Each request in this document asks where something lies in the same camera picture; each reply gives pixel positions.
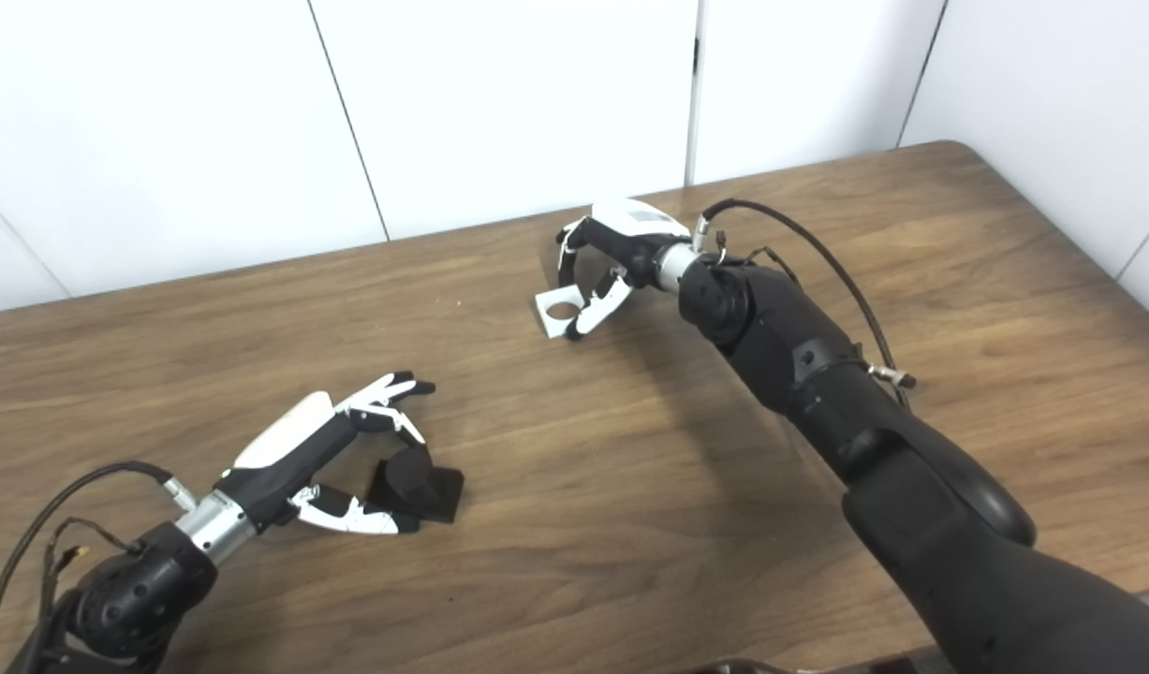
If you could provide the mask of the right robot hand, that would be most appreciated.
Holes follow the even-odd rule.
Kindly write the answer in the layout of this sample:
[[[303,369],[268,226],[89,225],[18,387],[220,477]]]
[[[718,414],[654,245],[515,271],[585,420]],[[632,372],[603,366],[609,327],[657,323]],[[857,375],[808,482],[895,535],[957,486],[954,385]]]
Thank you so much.
[[[614,265],[601,277],[580,311],[562,330],[571,342],[583,340],[622,307],[633,290],[656,287],[664,293],[680,290],[683,276],[700,253],[691,243],[691,230],[653,206],[635,199],[600,201],[591,212],[562,227],[557,280],[561,289],[580,290],[574,281],[579,251],[595,249]]]

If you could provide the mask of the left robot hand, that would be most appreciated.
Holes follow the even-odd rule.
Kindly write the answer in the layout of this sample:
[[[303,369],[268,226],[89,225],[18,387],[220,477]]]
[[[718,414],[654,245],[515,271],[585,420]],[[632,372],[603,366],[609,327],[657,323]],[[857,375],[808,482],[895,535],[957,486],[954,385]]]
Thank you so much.
[[[393,432],[407,447],[424,448],[421,431],[395,403],[435,392],[410,371],[387,373],[339,403],[329,392],[309,393],[237,456],[214,483],[214,494],[240,508],[256,534],[292,520],[360,535],[403,535],[419,518],[368,505],[360,496],[316,482],[361,432]]]

